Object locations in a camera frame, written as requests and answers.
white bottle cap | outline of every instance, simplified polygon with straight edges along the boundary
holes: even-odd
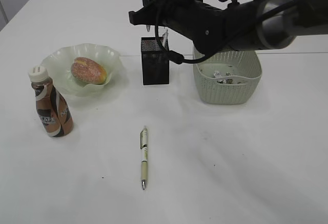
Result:
[[[48,71],[43,66],[35,66],[29,71],[29,77],[31,82],[43,82],[49,77]]]

table surface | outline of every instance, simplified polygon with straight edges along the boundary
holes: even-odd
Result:
[[[217,0],[205,3],[224,9]],[[142,7],[141,0],[30,0],[0,34],[0,45],[38,50],[39,59],[69,45],[93,43],[110,46],[122,56],[140,55],[140,37],[153,36],[145,26],[129,23],[128,11]],[[172,50],[192,55],[192,42],[170,30]],[[328,35],[302,36],[282,50],[268,53],[328,52]]]
[[[123,56],[124,69],[102,93],[65,96],[75,127],[54,139],[37,117],[27,70],[61,46],[106,45],[100,29],[110,27],[107,18],[87,24],[77,17],[62,31],[64,16],[52,24],[54,14],[44,11],[57,0],[36,1],[0,33],[0,223],[328,222],[328,53],[260,54],[262,80],[236,106],[203,103],[191,65],[171,64],[169,85],[145,87],[140,56]],[[60,14],[60,6],[52,9]]]

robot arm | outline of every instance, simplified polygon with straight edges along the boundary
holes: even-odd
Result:
[[[130,23],[169,27],[207,58],[224,50],[281,49],[299,35],[328,34],[328,0],[231,1],[220,10],[202,0],[143,0],[141,10],[129,12]],[[174,56],[170,60],[184,62]]]

pen tip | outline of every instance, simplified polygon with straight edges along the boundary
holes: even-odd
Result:
[[[145,190],[146,189],[146,181],[142,180],[141,184],[142,184],[142,189]]]

pen clip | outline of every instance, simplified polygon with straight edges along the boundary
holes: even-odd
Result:
[[[143,132],[143,129],[140,132],[140,149],[142,149],[142,132]]]
[[[142,149],[144,147],[144,145],[142,144],[142,139],[143,139],[142,132],[143,131],[146,131],[148,133],[147,126],[144,126],[143,129],[142,129],[142,131],[140,132],[140,149]]]

